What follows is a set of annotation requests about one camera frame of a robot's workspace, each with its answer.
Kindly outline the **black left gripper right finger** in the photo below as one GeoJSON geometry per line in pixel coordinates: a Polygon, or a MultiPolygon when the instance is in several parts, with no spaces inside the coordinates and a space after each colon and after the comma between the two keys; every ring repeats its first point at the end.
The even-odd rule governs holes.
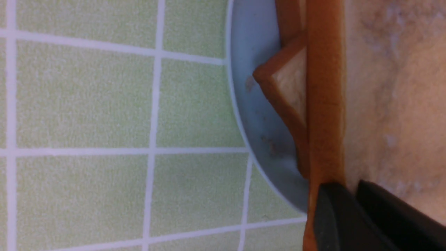
{"type": "Polygon", "coordinates": [[[356,199],[380,231],[401,251],[444,251],[445,226],[384,188],[360,181],[356,199]]]}

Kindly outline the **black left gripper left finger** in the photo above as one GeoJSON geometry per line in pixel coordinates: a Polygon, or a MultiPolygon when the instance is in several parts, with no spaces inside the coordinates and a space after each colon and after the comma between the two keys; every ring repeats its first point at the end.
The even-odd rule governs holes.
{"type": "Polygon", "coordinates": [[[319,186],[313,232],[319,251],[399,250],[338,183],[319,186]]]}

